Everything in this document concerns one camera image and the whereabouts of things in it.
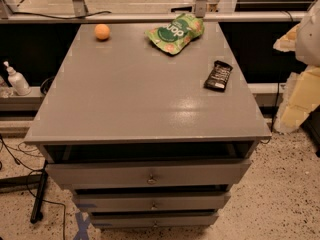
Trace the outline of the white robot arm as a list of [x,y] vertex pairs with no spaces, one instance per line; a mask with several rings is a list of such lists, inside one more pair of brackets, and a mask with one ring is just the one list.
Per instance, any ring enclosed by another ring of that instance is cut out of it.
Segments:
[[297,29],[296,59],[320,66],[320,0],[317,0],[301,20]]

